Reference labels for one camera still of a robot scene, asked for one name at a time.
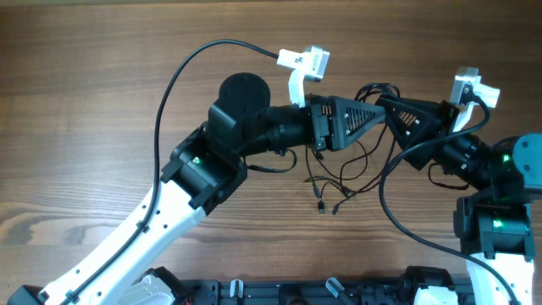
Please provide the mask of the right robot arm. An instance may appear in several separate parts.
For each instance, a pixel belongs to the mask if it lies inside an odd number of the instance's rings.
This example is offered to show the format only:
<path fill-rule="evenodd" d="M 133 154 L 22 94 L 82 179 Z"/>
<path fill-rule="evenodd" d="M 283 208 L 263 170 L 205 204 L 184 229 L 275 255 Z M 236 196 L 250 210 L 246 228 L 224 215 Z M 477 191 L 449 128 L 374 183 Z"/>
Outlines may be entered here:
<path fill-rule="evenodd" d="M 488 123 L 489 107 L 477 95 L 460 98 L 459 105 L 391 94 L 376 103 L 384 108 L 385 123 L 402 149 L 384 168 L 379 182 L 380 204 L 391 223 L 425 246 L 465 259 L 477 303 L 532 302 L 535 248 L 530 206 L 541 198 L 541 135 L 485 144 L 475 133 Z M 460 105 L 475 104 L 484 117 L 467 128 L 460 122 Z M 474 194 L 457 199 L 453 213 L 459 250 L 411 232 L 390 211 L 385 182 L 401 161 L 415 169 L 433 161 L 474 188 Z"/>

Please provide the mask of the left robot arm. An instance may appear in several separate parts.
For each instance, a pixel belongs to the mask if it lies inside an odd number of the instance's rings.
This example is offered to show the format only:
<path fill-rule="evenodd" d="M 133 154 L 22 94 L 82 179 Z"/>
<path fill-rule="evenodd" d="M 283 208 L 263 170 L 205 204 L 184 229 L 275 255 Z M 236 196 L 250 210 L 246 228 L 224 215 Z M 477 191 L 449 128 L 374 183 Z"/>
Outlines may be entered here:
<path fill-rule="evenodd" d="M 339 151 L 384 120 L 380 106 L 311 95 L 274 107 L 251 73 L 224 80 L 208 118 L 160 165 L 137 208 L 86 258 L 46 286 L 21 286 L 12 304 L 115 304 L 169 245 L 199 225 L 245 181 L 245 157 L 307 146 Z"/>

